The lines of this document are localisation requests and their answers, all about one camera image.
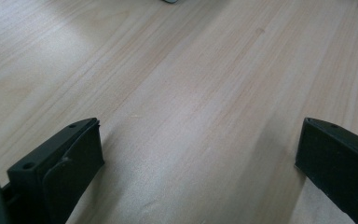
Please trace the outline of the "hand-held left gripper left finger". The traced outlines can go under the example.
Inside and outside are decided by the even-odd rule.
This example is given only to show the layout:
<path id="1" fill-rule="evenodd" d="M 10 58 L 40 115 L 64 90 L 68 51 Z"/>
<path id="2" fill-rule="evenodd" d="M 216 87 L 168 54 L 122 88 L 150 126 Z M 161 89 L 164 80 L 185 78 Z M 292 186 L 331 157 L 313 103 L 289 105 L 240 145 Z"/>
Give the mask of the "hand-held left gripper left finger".
<path id="1" fill-rule="evenodd" d="M 99 121 L 72 123 L 8 170 L 15 224 L 65 224 L 104 165 Z"/>

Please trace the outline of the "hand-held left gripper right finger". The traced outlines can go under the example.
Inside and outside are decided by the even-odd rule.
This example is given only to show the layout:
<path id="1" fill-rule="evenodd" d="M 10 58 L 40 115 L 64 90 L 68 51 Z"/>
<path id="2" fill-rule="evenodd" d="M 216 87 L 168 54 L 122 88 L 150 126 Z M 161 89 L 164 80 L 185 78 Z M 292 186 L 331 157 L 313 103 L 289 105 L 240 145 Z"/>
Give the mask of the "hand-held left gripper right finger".
<path id="1" fill-rule="evenodd" d="M 357 134 L 320 119 L 304 119 L 296 168 L 358 224 Z"/>

